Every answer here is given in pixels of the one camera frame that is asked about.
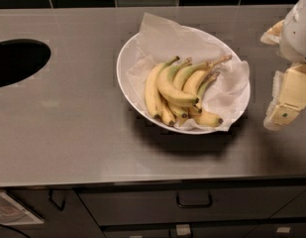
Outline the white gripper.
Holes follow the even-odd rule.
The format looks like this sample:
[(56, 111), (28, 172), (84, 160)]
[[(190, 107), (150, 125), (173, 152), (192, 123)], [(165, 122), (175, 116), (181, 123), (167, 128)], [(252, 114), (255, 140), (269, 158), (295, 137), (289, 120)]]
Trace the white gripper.
[(260, 37), (267, 45), (278, 45), (280, 53), (294, 63), (273, 78), (272, 101), (263, 126), (278, 131), (291, 124), (306, 107), (306, 0), (299, 0), (284, 21), (270, 27)]

